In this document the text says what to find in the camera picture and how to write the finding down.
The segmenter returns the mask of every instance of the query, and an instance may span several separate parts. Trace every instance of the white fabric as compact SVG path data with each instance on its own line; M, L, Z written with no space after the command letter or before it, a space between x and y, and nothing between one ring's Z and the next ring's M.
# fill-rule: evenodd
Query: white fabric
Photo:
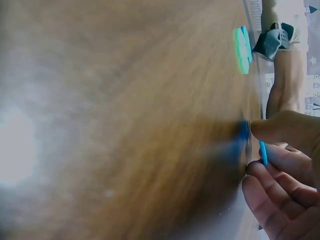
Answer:
M262 0L261 27L266 31L273 23L293 26L291 51L308 51L308 24L303 0Z

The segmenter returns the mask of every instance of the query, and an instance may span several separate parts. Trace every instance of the blue plastic piece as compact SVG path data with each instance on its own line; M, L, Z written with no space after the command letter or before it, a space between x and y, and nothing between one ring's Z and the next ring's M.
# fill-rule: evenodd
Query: blue plastic piece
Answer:
M267 166L268 165L268 159L267 159L267 151L266 151L265 143L263 141L259 141L259 145L260 145L263 165Z
M251 51L251 46L250 46L249 34L248 34L246 26L241 26L241 31L242 31L244 39L245 39L245 47L246 47L246 51L247 51L248 61L249 61L249 63L251 63L252 62L252 51Z
M241 130L240 130L240 138L248 141L250 137L250 126L248 121L241 121Z

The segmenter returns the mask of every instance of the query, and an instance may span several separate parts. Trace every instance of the blue stick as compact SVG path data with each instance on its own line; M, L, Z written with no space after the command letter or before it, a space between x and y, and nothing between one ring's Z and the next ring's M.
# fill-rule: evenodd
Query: blue stick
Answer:
M262 161L263 165L267 166L268 165L268 159L267 159L267 152L266 152L266 146L263 141L259 140L259 145L260 145L260 150L261 150L261 156L262 156Z

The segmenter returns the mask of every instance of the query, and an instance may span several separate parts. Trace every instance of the teal plastic piece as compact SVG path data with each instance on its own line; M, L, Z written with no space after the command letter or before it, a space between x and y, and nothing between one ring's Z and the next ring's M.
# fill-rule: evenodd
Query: teal plastic piece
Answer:
M252 62L252 51L251 51L251 46L250 46L249 34L248 34L246 26L241 26L241 31L243 33L244 40L245 40L245 47L246 47L246 51L247 51L248 61L249 61L249 63L251 63Z
M246 47L246 39L241 30L237 28L235 30L235 40L236 40L236 51L240 63L240 70L243 74L249 73L249 56L248 50Z
M265 143L263 141L259 141L259 145L260 145L263 165L267 166L268 165L268 158L267 158L267 151L266 151Z

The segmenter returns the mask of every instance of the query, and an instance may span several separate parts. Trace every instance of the green object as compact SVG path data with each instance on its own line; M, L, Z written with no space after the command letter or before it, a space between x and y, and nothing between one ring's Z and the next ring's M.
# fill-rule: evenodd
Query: green object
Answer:
M249 73L249 55L248 55L248 49L246 46L246 39L241 28L237 28L235 30L235 43L236 43L236 52L238 55L240 70L243 74L248 74Z

